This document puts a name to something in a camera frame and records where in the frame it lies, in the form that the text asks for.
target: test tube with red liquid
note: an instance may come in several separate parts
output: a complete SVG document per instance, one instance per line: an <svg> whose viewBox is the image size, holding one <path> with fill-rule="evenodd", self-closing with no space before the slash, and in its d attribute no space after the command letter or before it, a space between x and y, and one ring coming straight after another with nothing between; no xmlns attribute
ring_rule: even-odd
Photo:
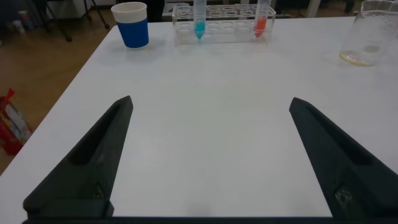
<svg viewBox="0 0 398 224"><path fill-rule="evenodd" d="M256 9L256 19L254 20L254 35L257 38L265 33L267 17L271 0L258 0Z"/></svg>

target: red liquid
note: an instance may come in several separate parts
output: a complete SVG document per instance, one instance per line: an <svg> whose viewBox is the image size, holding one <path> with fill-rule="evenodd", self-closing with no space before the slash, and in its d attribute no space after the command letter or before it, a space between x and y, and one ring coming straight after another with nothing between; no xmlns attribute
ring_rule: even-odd
<svg viewBox="0 0 398 224"><path fill-rule="evenodd" d="M254 35L256 35L257 38L259 38L262 33L266 30L266 24L267 24L267 19L264 17L260 17L257 20L257 24L254 26Z"/></svg>

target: white cup rim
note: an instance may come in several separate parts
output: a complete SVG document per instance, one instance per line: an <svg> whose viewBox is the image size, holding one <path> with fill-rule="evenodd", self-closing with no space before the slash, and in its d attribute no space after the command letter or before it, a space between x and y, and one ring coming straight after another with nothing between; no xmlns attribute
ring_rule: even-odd
<svg viewBox="0 0 398 224"><path fill-rule="evenodd" d="M138 9L131 10L131 11L120 11L123 9L123 6L135 6ZM117 5L112 6L111 11L115 13L132 13L132 12L139 12L141 10L147 9L147 4L143 2L124 2Z"/></svg>

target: glass beaker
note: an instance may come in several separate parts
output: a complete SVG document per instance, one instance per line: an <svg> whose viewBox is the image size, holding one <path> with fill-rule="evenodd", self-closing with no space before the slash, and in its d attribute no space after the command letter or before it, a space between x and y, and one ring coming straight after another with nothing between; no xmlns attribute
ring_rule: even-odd
<svg viewBox="0 0 398 224"><path fill-rule="evenodd" d="M364 1L339 56L355 65L374 65L397 31L398 2Z"/></svg>

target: red bag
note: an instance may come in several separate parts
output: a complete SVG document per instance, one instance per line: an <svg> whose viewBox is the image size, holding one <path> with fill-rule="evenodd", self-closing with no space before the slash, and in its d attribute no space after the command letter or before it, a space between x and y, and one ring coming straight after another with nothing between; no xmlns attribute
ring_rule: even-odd
<svg viewBox="0 0 398 224"><path fill-rule="evenodd" d="M32 135L22 114L10 103L14 93L10 89L7 96L0 96L0 147L9 155L16 155Z"/></svg>

